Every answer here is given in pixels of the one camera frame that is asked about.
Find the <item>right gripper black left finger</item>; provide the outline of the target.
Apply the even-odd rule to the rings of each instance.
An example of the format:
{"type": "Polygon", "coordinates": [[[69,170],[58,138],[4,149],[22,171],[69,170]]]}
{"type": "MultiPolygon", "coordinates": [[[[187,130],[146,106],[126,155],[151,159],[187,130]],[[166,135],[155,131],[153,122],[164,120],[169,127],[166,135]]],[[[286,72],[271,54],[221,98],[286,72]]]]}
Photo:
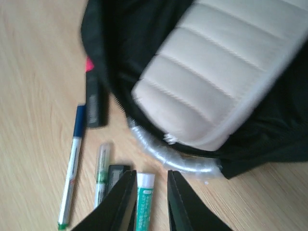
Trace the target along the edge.
{"type": "Polygon", "coordinates": [[[126,171],[109,194],[74,231],[134,231],[136,226],[137,172],[126,171]]]}

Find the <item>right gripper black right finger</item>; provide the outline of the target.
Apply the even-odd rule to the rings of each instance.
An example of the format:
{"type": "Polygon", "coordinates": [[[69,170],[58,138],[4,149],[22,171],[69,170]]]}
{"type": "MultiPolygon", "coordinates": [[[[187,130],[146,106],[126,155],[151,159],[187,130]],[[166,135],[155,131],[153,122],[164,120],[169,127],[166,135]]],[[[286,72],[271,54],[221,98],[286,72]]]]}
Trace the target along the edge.
{"type": "Polygon", "coordinates": [[[167,201],[171,231],[230,231],[178,171],[167,174],[167,201]]]}

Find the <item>beige fabric pencil case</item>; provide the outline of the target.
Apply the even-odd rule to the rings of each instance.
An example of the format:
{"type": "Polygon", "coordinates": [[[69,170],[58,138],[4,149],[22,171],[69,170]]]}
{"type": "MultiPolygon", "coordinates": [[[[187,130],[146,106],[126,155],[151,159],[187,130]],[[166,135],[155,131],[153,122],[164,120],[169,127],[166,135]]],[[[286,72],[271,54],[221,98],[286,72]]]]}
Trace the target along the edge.
{"type": "Polygon", "coordinates": [[[307,38],[305,0],[195,0],[131,95],[167,143],[215,151],[307,38]]]}

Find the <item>black student bag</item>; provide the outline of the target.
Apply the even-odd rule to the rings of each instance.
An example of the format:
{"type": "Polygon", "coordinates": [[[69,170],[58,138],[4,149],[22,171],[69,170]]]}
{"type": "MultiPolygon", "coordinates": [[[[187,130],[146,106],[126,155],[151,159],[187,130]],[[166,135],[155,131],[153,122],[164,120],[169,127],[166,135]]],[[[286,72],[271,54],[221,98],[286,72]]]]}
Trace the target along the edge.
{"type": "Polygon", "coordinates": [[[196,177],[233,178],[270,162],[308,159],[308,40],[248,119],[215,151],[169,144],[131,95],[143,70],[194,0],[90,0],[81,40],[103,86],[149,155],[196,177]]]}

